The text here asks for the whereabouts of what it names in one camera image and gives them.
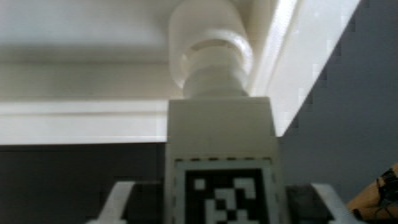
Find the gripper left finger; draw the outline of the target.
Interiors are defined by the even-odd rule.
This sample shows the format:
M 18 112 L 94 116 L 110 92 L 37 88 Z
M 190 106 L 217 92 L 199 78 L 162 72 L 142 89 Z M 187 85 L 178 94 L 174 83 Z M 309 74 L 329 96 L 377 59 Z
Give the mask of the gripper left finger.
M 126 224 L 123 212 L 133 187 L 133 181 L 121 181 L 114 184 L 98 218 L 85 224 Z

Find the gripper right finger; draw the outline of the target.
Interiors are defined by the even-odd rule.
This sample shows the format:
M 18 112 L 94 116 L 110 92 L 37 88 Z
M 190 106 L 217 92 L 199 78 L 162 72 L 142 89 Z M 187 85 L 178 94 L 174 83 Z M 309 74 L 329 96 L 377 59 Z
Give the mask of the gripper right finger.
M 355 219 L 348 208 L 345 206 L 343 200 L 339 198 L 338 192 L 329 184 L 313 183 L 315 191 L 320 195 L 322 201 L 325 203 L 329 212 L 332 214 L 332 220 L 329 224 L 363 224 Z

